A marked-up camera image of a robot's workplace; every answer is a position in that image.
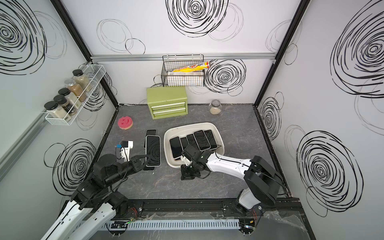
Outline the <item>white plastic storage box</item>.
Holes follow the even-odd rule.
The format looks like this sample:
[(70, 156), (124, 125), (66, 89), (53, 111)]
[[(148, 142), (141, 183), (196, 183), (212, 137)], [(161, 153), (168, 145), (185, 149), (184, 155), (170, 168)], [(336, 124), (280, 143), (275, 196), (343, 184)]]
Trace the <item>white plastic storage box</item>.
[(169, 129), (164, 135), (164, 153), (168, 165), (179, 169), (184, 162), (181, 152), (187, 146), (195, 149), (216, 150), (218, 154), (225, 153), (225, 146), (218, 128), (212, 123), (197, 123)]

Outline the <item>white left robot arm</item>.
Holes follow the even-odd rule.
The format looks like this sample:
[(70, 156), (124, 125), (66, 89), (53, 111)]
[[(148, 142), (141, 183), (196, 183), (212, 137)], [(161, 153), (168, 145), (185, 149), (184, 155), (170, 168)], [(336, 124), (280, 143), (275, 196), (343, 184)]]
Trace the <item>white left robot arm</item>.
[(137, 155), (126, 157), (125, 162), (119, 163), (115, 155), (101, 156), (42, 238), (89, 240), (116, 216), (125, 217), (131, 213), (128, 222), (135, 221), (141, 209), (131, 206), (118, 188), (127, 177), (143, 170), (150, 159), (150, 155)]

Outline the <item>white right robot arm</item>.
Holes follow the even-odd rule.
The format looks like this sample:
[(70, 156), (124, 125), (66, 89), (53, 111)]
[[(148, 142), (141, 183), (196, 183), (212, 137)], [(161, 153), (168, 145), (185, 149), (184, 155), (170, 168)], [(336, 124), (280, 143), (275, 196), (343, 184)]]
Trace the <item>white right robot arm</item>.
[(188, 145), (181, 152), (181, 180), (203, 179), (201, 172), (223, 173), (243, 180), (247, 188), (240, 191), (235, 210), (242, 216), (260, 204), (273, 207), (280, 190), (285, 190), (283, 177), (260, 156), (236, 159), (217, 153), (217, 149), (200, 151)]

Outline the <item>phone in pink case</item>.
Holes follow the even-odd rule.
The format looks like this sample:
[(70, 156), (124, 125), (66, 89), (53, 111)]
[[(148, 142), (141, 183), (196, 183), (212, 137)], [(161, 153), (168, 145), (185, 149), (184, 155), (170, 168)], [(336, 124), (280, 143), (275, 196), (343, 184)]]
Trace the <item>phone in pink case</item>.
[(170, 147), (172, 151), (172, 156), (174, 160), (178, 160), (183, 152), (182, 143), (179, 137), (174, 137), (170, 139)]

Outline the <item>phone in mint case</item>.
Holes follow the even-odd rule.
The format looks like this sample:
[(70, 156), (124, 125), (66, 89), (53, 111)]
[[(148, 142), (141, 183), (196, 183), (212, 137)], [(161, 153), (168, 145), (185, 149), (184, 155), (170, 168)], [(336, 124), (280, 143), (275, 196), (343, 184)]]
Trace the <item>phone in mint case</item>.
[(181, 140), (182, 149), (184, 150), (189, 145), (189, 141), (187, 137), (182, 137), (180, 138), (180, 140)]

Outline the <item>phone in purple case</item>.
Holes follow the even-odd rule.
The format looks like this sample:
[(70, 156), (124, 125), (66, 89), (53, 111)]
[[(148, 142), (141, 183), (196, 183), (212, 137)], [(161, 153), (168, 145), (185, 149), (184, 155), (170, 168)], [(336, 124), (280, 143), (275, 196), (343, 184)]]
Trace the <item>phone in purple case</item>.
[(195, 149), (199, 150), (198, 144), (193, 134), (187, 135), (189, 145), (192, 145)]

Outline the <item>white box in basket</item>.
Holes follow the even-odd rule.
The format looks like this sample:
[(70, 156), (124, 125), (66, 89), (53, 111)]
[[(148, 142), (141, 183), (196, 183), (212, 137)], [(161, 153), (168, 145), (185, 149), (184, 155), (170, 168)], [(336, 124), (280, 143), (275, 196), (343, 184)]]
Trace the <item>white box in basket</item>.
[(167, 72), (167, 76), (178, 76), (178, 77), (187, 77), (187, 76), (203, 76), (204, 72)]

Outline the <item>pink smiley sponge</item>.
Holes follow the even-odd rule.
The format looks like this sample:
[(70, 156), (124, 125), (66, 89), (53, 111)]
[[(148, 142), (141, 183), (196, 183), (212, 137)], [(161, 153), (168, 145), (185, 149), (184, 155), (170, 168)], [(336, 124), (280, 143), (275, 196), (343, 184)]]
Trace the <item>pink smiley sponge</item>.
[(122, 130), (128, 130), (133, 126), (133, 119), (129, 116), (121, 117), (118, 120), (118, 127)]

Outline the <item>green metal drawer toolbox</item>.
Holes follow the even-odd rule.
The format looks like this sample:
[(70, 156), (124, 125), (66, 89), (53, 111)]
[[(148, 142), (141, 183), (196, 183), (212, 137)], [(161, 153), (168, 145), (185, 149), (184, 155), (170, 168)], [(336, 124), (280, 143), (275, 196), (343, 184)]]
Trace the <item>green metal drawer toolbox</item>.
[(147, 88), (147, 105), (153, 120), (188, 114), (188, 98), (185, 87)]

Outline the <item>spice jar white contents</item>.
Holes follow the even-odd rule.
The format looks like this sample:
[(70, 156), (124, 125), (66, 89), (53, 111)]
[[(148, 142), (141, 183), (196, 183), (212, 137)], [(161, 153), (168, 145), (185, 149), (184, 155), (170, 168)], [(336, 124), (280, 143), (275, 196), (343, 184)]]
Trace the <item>spice jar white contents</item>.
[(81, 102), (78, 100), (77, 96), (68, 88), (62, 88), (58, 93), (59, 95), (63, 95), (75, 109), (78, 110), (81, 107)]

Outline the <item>spice jar dark contents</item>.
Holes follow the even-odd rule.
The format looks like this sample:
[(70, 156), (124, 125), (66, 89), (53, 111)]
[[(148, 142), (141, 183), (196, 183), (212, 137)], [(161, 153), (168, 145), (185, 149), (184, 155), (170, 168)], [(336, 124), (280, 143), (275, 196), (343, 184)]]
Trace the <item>spice jar dark contents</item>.
[(73, 105), (65, 98), (64, 95), (56, 95), (54, 101), (61, 106), (69, 115), (75, 115), (76, 109)]

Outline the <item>spice jar black lid front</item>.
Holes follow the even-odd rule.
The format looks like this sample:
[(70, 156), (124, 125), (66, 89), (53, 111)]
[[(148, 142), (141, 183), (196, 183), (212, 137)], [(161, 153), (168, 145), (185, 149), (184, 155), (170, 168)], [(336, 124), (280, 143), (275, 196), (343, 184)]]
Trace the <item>spice jar black lid front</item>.
[(54, 101), (45, 103), (44, 108), (51, 116), (55, 118), (64, 119), (68, 116), (68, 113), (64, 110), (64, 108)]

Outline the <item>spice jar brown contents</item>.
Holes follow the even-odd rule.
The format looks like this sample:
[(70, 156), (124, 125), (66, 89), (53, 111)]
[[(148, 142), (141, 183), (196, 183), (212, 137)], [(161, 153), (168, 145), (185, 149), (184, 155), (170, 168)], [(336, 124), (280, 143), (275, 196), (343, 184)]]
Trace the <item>spice jar brown contents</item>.
[(79, 99), (80, 102), (84, 102), (87, 99), (87, 95), (84, 93), (82, 87), (76, 83), (73, 79), (66, 79), (65, 86), (68, 88), (75, 96)]

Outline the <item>clear wall spice shelf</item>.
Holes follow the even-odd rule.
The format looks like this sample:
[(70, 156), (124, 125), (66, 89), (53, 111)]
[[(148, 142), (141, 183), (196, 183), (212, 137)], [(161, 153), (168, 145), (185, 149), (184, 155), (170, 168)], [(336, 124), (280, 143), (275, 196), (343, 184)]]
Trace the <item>clear wall spice shelf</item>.
[(102, 65), (88, 65), (77, 71), (83, 74), (87, 85), (82, 87), (75, 77), (68, 79), (53, 99), (57, 107), (46, 110), (45, 120), (57, 126), (77, 124), (81, 130), (88, 131), (95, 126), (98, 113), (108, 99), (101, 86), (106, 70)]

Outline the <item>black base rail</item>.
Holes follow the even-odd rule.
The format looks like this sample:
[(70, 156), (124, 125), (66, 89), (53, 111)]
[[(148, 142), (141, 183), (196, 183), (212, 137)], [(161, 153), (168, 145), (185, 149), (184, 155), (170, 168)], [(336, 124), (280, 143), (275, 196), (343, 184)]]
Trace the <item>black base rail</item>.
[(211, 213), (224, 217), (260, 217), (269, 211), (303, 211), (297, 198), (278, 198), (273, 206), (257, 204), (251, 210), (242, 207), (236, 199), (147, 199), (128, 200), (122, 206), (126, 216), (143, 218), (150, 213)]

